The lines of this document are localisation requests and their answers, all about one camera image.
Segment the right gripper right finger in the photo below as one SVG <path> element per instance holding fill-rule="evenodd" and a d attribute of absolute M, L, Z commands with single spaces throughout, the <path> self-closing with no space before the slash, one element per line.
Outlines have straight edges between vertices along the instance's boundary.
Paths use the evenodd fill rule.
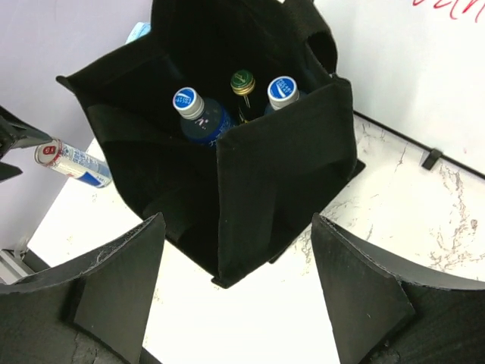
<path fill-rule="evenodd" d="M 482 363 L 484 283 L 427 268 L 314 215 L 311 245 L 341 363 Z"/>

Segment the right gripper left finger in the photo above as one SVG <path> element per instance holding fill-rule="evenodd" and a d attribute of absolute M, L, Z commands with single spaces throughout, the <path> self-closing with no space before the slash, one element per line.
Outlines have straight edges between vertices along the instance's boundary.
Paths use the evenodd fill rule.
<path fill-rule="evenodd" d="M 157 213 L 68 262 L 1 286 L 3 363 L 157 363 L 142 345 L 165 222 Z"/>

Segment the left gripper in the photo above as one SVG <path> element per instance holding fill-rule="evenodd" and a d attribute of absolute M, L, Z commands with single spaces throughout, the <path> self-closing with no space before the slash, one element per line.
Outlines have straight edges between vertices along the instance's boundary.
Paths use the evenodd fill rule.
<path fill-rule="evenodd" d="M 23 122 L 7 109 L 1 107 L 1 154 L 3 159 L 13 149 L 25 149 L 50 143 L 52 138 L 45 132 Z"/>

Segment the blue label water bottle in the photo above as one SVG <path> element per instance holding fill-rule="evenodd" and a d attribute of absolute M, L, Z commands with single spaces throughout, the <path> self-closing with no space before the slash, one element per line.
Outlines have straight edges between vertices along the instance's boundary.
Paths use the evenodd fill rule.
<path fill-rule="evenodd" d="M 172 105 L 184 136 L 198 145 L 215 148 L 218 138 L 238 125 L 221 103 L 201 97 L 189 86 L 175 92 Z"/>

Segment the black canvas bag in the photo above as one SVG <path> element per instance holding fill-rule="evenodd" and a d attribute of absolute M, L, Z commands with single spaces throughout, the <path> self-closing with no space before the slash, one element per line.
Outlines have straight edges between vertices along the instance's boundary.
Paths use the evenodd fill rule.
<path fill-rule="evenodd" d="M 351 83 L 310 1 L 155 1 L 151 31 L 58 82 L 83 109 L 122 200 L 230 287 L 279 256 L 358 174 Z M 293 77 L 304 97 L 199 146 L 172 105 L 191 86 L 231 115 L 230 78 Z"/>

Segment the green glass Perrier bottle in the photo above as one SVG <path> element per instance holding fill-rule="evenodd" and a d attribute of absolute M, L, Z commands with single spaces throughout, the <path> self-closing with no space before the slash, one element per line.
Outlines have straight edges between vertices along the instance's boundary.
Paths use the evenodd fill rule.
<path fill-rule="evenodd" d="M 252 72 L 246 69 L 236 71 L 230 78 L 230 87 L 238 99 L 241 122 L 248 123 L 257 118 L 258 108 L 254 94 L 255 78 Z"/>

